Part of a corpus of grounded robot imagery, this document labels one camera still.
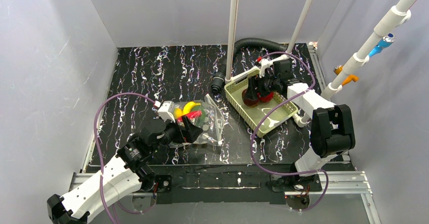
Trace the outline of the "red fake apple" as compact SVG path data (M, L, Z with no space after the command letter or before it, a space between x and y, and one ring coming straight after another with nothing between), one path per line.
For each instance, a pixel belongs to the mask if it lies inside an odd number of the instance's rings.
M271 93L269 93L268 95L265 95L265 96L259 95L260 102L262 102L262 103L268 103L268 102L270 102L273 99L273 97L274 97L274 93L273 92L271 92Z

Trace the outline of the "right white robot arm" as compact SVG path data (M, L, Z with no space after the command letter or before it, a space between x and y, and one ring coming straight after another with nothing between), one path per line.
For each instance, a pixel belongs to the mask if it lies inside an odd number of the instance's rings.
M271 115L278 108L293 102L303 110L311 122L310 148L294 163L287 176L312 176L324 164L337 155L355 147L355 133L352 113L349 106L336 105L295 78L289 62L261 60L262 66L273 66L274 74L267 75L264 69L259 75L248 79L248 88L243 98L260 102L272 93L285 94L285 101L268 112Z

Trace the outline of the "green fake pepper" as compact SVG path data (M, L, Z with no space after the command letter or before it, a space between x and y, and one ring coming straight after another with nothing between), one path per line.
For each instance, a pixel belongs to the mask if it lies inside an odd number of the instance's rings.
M196 118L195 124L199 128L204 128L204 125L208 124L209 118L207 117L206 113L202 111L202 116Z

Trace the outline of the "clear zip top bag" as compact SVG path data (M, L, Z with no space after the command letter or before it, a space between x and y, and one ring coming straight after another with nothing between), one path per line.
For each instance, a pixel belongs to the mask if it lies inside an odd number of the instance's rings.
M225 119L220 108L209 94L206 94L202 100L165 101L161 104L158 114L164 120L175 120L180 126L184 126L181 116L187 116L194 126L202 129L202 133L193 144L208 144L214 147L223 145L222 133Z

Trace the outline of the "dark red fake fruit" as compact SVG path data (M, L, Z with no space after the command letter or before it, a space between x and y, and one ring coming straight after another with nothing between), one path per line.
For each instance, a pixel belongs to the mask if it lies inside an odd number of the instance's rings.
M242 91L242 100L246 106L251 108L257 106L260 102L260 98L257 93L249 91L248 89Z

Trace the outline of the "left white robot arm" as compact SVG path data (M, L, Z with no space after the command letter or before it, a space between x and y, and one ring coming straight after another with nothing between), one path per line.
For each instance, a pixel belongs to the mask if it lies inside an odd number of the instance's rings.
M96 174L62 196L52 195L47 200L49 219L52 223L89 223L128 194L143 191L156 197L158 192L170 192L171 176L156 175L149 163L160 146L193 143L202 133L186 116L178 123L152 120Z

